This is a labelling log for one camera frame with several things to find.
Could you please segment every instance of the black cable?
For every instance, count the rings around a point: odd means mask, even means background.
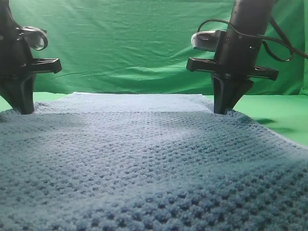
[[[268,40],[268,41],[277,42],[277,43],[283,45],[284,47],[286,47],[287,49],[289,49],[290,51],[292,51],[292,52],[294,52],[294,53],[296,53],[296,54],[298,54],[298,55],[300,55],[300,56],[302,56],[302,57],[308,59],[308,54],[306,54],[306,53],[304,53],[304,52],[302,52],[302,51],[300,51],[300,50],[298,50],[298,49],[292,47],[291,45],[286,44],[283,40],[280,40],[280,39],[277,39],[277,38],[272,38],[272,37],[267,37],[267,36],[263,36],[263,35],[247,35],[247,34],[243,34],[243,33],[239,32],[238,30],[236,30],[236,29],[234,28],[234,26],[233,26],[230,22],[225,21],[225,20],[221,20],[221,19],[209,19],[209,20],[204,21],[203,23],[200,24],[200,26],[199,26],[197,32],[200,32],[202,26],[203,26],[204,24],[206,24],[206,23],[209,23],[209,22],[225,23],[225,24],[227,24],[228,26],[230,26],[236,33],[238,33],[239,35],[245,36],[245,37],[251,37],[251,38],[255,38],[255,39],[257,38],[257,39],[262,39],[262,40]]]
[[[270,18],[269,23],[273,26],[273,28],[275,29],[275,31],[277,32],[277,34],[282,38],[282,40],[284,41],[285,44],[287,44],[288,46],[292,46],[290,40],[288,39],[288,37],[285,35],[285,33],[280,29],[280,27],[278,26],[278,24],[276,23],[275,19],[273,17]],[[291,61],[294,57],[294,52],[292,50],[289,49],[290,51],[290,57],[287,60],[283,60],[281,58],[279,58],[278,56],[276,56],[269,48],[268,44],[266,41],[262,41],[262,44],[265,48],[265,51],[275,60],[279,61],[279,62],[288,62]]]

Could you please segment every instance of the blue towel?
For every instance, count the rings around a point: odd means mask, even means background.
[[[308,148],[202,95],[0,113],[2,231],[308,230]]]

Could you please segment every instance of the green table surface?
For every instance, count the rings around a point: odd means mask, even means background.
[[[66,95],[34,93],[34,101],[57,100]],[[11,107],[0,98],[0,111]],[[235,110],[255,119],[271,130],[299,144],[308,146],[308,96],[245,95]]]

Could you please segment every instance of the green backdrop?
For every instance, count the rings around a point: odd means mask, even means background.
[[[306,0],[280,0],[274,17],[294,47],[307,50]],[[52,93],[202,93],[212,94],[209,74],[185,69],[188,57],[213,53],[192,50],[190,39],[209,18],[229,20],[233,0],[11,0],[17,22],[48,31],[41,58],[60,58],[63,71],[41,74],[36,91]],[[211,23],[204,30],[225,29]],[[268,36],[277,37],[271,26]],[[281,57],[288,50],[269,43]],[[276,82],[256,79],[249,94],[307,93],[304,59],[280,63],[262,49],[258,65],[280,70]]]
[[[304,0],[304,24],[305,24],[305,40],[306,53],[308,53],[308,1]],[[308,95],[308,59],[305,59],[304,86],[301,93]]]

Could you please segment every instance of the black robotic end effector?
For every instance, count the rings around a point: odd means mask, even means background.
[[[190,71],[210,72],[214,88],[214,113],[227,113],[252,87],[250,77],[276,80],[278,71],[255,66],[264,35],[270,21],[276,0],[235,0],[231,19],[226,31],[200,31],[207,20],[200,25],[192,36],[194,49],[214,51],[214,59],[189,58],[187,69]]]
[[[34,112],[33,91],[38,73],[58,73],[59,59],[36,59],[31,48],[48,46],[47,31],[18,25],[9,0],[0,0],[0,96],[23,115]]]

